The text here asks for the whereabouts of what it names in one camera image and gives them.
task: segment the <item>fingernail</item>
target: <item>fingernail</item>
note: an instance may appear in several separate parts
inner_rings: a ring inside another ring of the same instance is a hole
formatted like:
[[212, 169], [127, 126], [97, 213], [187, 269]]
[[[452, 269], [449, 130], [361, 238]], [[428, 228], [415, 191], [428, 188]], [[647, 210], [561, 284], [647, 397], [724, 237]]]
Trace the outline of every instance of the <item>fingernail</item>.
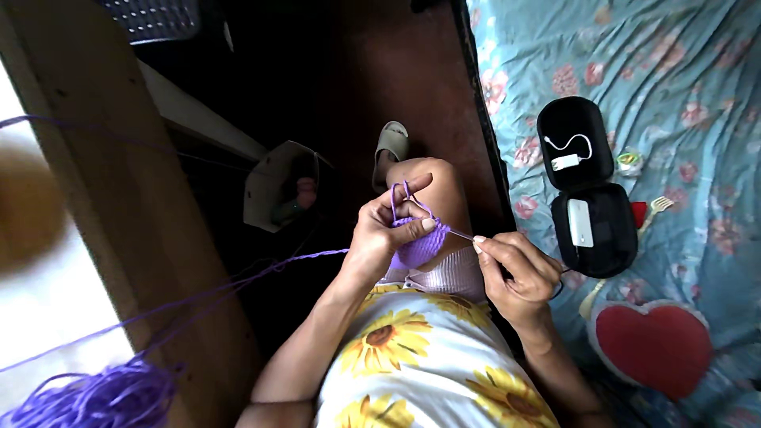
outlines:
[[434, 227], [436, 227], [436, 220], [423, 219], [423, 230], [425, 230], [426, 232], [430, 232], [433, 230]]

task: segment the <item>black basket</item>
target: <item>black basket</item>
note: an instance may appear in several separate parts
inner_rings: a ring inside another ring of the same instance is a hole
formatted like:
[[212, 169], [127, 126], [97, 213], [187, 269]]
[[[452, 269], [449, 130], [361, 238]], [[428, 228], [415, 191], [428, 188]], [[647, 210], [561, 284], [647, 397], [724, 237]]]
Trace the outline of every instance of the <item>black basket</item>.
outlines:
[[98, 0], [129, 32], [129, 43], [189, 39], [200, 27], [197, 0]]

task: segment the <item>hand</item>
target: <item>hand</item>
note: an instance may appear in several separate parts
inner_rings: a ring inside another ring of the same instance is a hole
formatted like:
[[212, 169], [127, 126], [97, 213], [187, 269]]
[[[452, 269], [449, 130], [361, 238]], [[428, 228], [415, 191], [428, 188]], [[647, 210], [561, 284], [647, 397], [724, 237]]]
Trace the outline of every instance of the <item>hand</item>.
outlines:
[[[409, 181], [409, 192], [415, 193], [425, 189], [433, 181], [433, 174], [423, 174]], [[427, 235], [436, 223], [427, 211], [413, 201], [404, 200], [406, 192], [403, 186], [396, 186], [393, 195], [396, 217], [419, 217], [419, 219], [391, 228], [391, 190], [366, 203], [359, 210], [359, 219], [354, 228], [354, 237], [349, 252], [343, 261], [341, 274], [349, 275], [351, 283], [372, 286], [381, 278], [391, 265], [391, 257], [402, 244]]]
[[[541, 328], [550, 321], [547, 301], [560, 281], [562, 268], [521, 233], [501, 233], [493, 239], [476, 236], [473, 243], [486, 285], [486, 295], [513, 328]], [[499, 265], [512, 274], [505, 279]]]

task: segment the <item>finger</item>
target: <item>finger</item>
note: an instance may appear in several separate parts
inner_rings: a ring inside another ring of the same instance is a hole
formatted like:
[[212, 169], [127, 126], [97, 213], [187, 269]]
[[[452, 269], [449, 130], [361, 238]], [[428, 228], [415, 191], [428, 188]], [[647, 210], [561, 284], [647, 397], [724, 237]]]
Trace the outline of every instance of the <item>finger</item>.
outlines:
[[412, 220], [398, 228], [389, 229], [391, 241], [395, 248], [412, 242], [430, 233], [436, 227], [436, 221], [431, 218]]
[[425, 211], [418, 204], [414, 203], [411, 200], [406, 200], [396, 206], [396, 217], [399, 219], [404, 219], [405, 217], [415, 217], [416, 219], [424, 219], [425, 217], [430, 217], [430, 216], [431, 215], [428, 214], [428, 211]]
[[[419, 192], [422, 189], [425, 189], [433, 182], [433, 174], [430, 172], [427, 174], [419, 175], [418, 177], [413, 178], [412, 180], [407, 181], [407, 187], [409, 188], [409, 194], [413, 195], [415, 192]], [[387, 208], [391, 208], [391, 189], [386, 190], [386, 193], [380, 195], [378, 198], [376, 198], [377, 201], [379, 201], [383, 206], [386, 206]], [[393, 202], [394, 204], [401, 204], [404, 199], [407, 198], [407, 192], [404, 189], [404, 186], [402, 184], [394, 187], [393, 192]]]
[[485, 251], [481, 251], [475, 242], [473, 247], [476, 249], [476, 253], [478, 253], [478, 264], [481, 266], [486, 294], [493, 295], [494, 292], [498, 292], [501, 288], [505, 287], [505, 278], [502, 277], [499, 262]]
[[[374, 207], [373, 214], [386, 226], [391, 226], [393, 222], [393, 214], [391, 208], [381, 205], [378, 201], [372, 200], [367, 205]], [[420, 208], [418, 204], [411, 200], [403, 201], [401, 204], [396, 205], [396, 218], [404, 219], [406, 217], [413, 217], [416, 219], [424, 219], [430, 217], [428, 211]]]
[[546, 281], [518, 247], [483, 236], [473, 239], [482, 251], [497, 259], [512, 274], [516, 283]]
[[503, 244], [517, 247], [526, 258], [533, 264], [534, 268], [551, 283], [560, 281], [562, 268], [557, 260], [544, 254], [536, 245], [532, 244], [522, 233], [500, 233], [493, 238]]

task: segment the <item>sunflower dress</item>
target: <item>sunflower dress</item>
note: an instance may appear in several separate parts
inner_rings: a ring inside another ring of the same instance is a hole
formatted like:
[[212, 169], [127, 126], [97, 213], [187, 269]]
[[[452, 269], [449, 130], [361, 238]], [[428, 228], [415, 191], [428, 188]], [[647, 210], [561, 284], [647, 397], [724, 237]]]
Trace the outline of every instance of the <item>sunflower dress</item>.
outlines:
[[558, 426], [487, 314], [455, 295], [375, 286], [327, 372], [314, 426]]

